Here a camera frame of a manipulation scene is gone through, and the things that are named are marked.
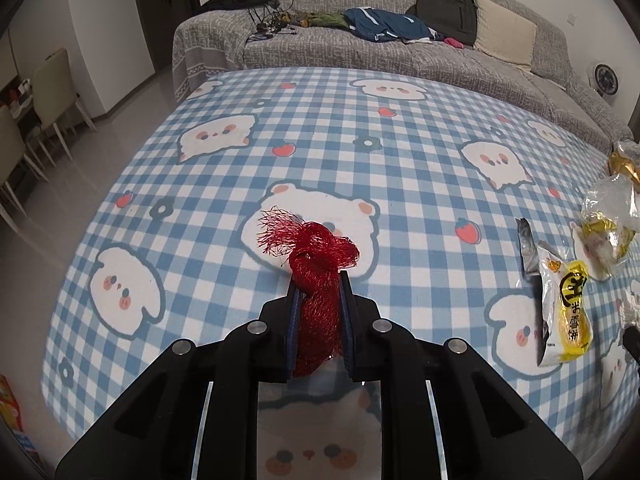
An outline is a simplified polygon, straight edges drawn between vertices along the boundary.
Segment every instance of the sofa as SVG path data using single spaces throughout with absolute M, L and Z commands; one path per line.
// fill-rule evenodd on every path
M 372 43 L 346 30 L 297 28 L 270 40 L 246 42 L 255 31 L 247 10 L 217 10 L 182 23 L 174 38 L 178 102 L 211 75 L 282 66 L 333 66 L 399 73 L 489 95 L 552 121 L 604 153 L 633 139 L 629 127 L 572 70 L 566 38 L 551 22 L 516 0 L 491 0 L 537 25 L 531 72 L 472 48 L 444 43 Z M 371 6 L 405 12 L 415 0 L 294 0 L 292 10 L 336 11 Z

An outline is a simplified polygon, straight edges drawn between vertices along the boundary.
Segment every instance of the door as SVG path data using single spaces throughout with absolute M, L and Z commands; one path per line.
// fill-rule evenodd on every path
M 193 15 L 190 0 L 136 0 L 156 72 L 171 64 L 175 29 Z

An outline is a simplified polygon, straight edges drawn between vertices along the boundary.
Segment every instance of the cartoon dog print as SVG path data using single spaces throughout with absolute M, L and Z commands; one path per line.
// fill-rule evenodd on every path
M 630 355 L 620 344 L 620 334 L 611 342 L 607 353 L 601 357 L 602 390 L 600 391 L 600 409 L 609 406 L 620 390 L 622 379 L 625 378 L 626 365 Z
M 382 432 L 365 388 L 327 402 L 258 411 L 257 477 L 274 480 L 380 478 Z
M 255 124 L 253 115 L 222 117 L 184 132 L 178 140 L 178 161 L 211 155 L 227 148 L 244 148 Z
M 558 132 L 556 132 L 553 128 L 546 126 L 546 124 L 539 123 L 537 121 L 527 121 L 527 124 L 531 126 L 534 130 L 538 132 L 538 135 L 546 140 L 546 142 L 551 142 L 558 148 L 564 148 L 565 143 L 564 140 L 560 137 Z
M 466 142 L 460 152 L 495 190 L 533 183 L 518 156 L 503 144 L 472 140 Z
M 400 99 L 402 101 L 422 101 L 428 97 L 427 91 L 424 88 L 401 81 L 359 79 L 353 81 L 351 86 L 361 87 L 366 95 Z
M 264 211 L 272 207 L 293 213 L 305 222 L 325 225 L 336 236 L 347 236 L 360 251 L 358 264 L 349 270 L 349 276 L 358 278 L 373 272 L 378 260 L 379 208 L 373 202 L 361 198 L 344 198 L 318 190 L 303 189 L 291 182 L 271 186 L 270 192 L 258 204 L 256 212 L 244 223 L 241 239 L 249 253 L 260 263 L 290 272 L 286 256 L 264 254 L 258 247 L 259 224 Z
M 222 85 L 222 81 L 207 81 L 204 82 L 197 90 L 194 90 L 193 93 L 187 97 L 188 99 L 195 99 L 196 97 L 201 97 L 205 94 L 210 93 L 216 86 Z
M 112 332 L 133 338 L 146 319 L 164 316 L 164 286 L 150 263 L 131 248 L 115 244 L 98 253 L 89 293 L 102 323 Z
M 494 360 L 526 379 L 539 379 L 559 366 L 541 367 L 542 319 L 536 301 L 522 293 L 497 296 L 489 303 L 485 317 L 494 327 Z
M 582 260 L 585 263 L 590 278 L 598 282 L 603 282 L 609 277 L 609 274 L 595 254 L 591 253 L 587 245 L 585 245 L 582 227 L 575 222 L 571 222 L 569 227 L 571 228 L 571 236 L 574 239 L 575 259 Z

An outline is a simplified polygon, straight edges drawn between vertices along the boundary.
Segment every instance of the white chair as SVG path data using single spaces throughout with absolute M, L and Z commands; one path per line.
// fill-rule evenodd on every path
M 14 205 L 22 212 L 23 215 L 27 216 L 27 212 L 22 207 L 22 204 L 15 195 L 14 190 L 7 181 L 9 175 L 11 175 L 11 172 L 21 160 L 24 160 L 37 176 L 47 182 L 49 181 L 37 164 L 27 156 L 26 146 L 20 136 L 18 125 L 15 123 L 9 108 L 3 106 L 0 108 L 0 183 L 4 185 L 4 189 L 6 190 L 8 197 Z M 2 205 L 0 205 L 0 216 L 4 218 L 11 229 L 18 232 L 18 227 Z
M 36 70 L 31 78 L 31 89 L 33 90 L 33 108 L 42 122 L 42 131 L 53 126 L 67 156 L 70 160 L 74 160 L 60 131 L 58 124 L 60 117 L 75 105 L 88 126 L 94 132 L 97 132 L 98 129 L 76 94 L 74 82 L 71 79 L 69 56 L 64 48 L 55 51 L 47 58 L 44 65 Z M 45 154 L 53 163 L 53 159 L 46 151 Z

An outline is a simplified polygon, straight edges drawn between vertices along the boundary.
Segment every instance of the black bag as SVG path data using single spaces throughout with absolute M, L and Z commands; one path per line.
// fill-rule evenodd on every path
M 251 9 L 252 7 L 267 5 L 271 0 L 209 0 L 202 4 L 198 14 L 210 10 Z
M 474 0 L 415 0 L 406 12 L 446 38 L 473 45 L 478 34 L 478 16 Z

